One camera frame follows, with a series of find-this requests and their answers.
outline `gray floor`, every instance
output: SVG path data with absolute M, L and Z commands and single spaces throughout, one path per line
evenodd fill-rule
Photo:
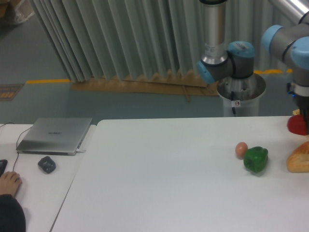
M 267 83 L 260 116 L 288 116 L 297 107 L 285 92 L 290 74 L 262 75 Z M 66 75 L 34 16 L 25 24 L 0 28 L 0 84 L 63 79 Z M 0 102 L 0 123 L 32 124 L 38 117 L 89 116 L 103 119 L 221 117 L 219 97 L 70 90 L 70 83 L 27 84 L 9 102 Z

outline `silver laptop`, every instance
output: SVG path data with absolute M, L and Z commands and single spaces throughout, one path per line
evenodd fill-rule
M 28 154 L 75 155 L 91 118 L 38 118 L 17 151 Z

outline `brown egg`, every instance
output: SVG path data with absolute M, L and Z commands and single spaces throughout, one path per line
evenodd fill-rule
M 246 151 L 248 150 L 248 145 L 244 142 L 241 142 L 237 144 L 235 148 L 236 156 L 239 159 L 243 159 L 243 156 L 245 155 Z

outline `blue joint cap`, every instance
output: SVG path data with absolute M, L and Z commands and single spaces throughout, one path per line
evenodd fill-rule
M 243 58 L 254 58 L 255 51 L 251 43 L 244 41 L 234 41 L 230 43 L 227 50 L 234 56 Z
M 270 53 L 272 39 L 280 28 L 283 28 L 283 26 L 273 25 L 264 32 L 262 37 L 262 45 L 268 51 L 268 53 Z
M 309 71 L 309 37 L 303 37 L 295 41 L 291 57 L 298 67 Z
M 212 84 L 216 82 L 214 78 L 212 77 L 211 73 L 206 69 L 202 61 L 199 61 L 197 63 L 197 70 L 199 74 L 201 75 L 203 81 L 205 81 L 207 84 Z

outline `vertical blind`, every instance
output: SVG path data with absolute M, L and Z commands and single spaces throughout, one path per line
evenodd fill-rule
M 185 76 L 204 51 L 199 0 L 30 0 L 69 78 L 127 76 L 134 80 L 170 70 Z M 286 67 L 261 46 L 264 31 L 292 23 L 267 0 L 228 0 L 225 45 L 248 41 L 255 69 Z

